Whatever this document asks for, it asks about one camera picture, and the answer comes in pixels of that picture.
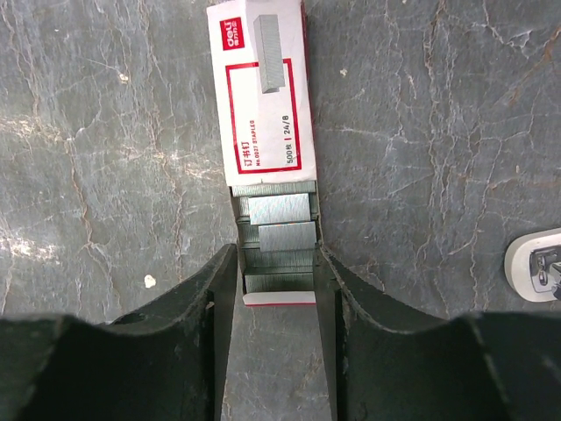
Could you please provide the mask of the red white staple box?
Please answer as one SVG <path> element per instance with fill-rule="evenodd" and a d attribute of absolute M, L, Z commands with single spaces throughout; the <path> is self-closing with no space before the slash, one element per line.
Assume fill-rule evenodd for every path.
<path fill-rule="evenodd" d="M 243 302 L 312 305 L 321 236 L 304 4 L 226 1 L 207 19 Z"/>

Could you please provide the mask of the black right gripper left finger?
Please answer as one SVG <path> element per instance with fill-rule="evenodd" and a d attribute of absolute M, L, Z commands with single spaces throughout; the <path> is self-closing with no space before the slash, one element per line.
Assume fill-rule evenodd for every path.
<path fill-rule="evenodd" d="M 237 248 L 109 324 L 68 314 L 1 321 L 4 420 L 217 420 Z"/>

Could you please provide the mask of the green white stapler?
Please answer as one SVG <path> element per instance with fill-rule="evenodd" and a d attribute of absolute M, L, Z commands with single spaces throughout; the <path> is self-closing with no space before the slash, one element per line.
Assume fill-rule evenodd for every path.
<path fill-rule="evenodd" d="M 560 229 L 534 232 L 515 239 L 505 254 L 508 284 L 524 300 L 560 300 Z"/>

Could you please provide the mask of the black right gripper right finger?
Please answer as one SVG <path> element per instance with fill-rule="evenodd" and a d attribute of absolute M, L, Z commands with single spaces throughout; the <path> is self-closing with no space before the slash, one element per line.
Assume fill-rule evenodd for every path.
<path fill-rule="evenodd" d="M 558 313 L 433 317 L 322 248 L 313 280 L 333 419 L 559 419 Z"/>

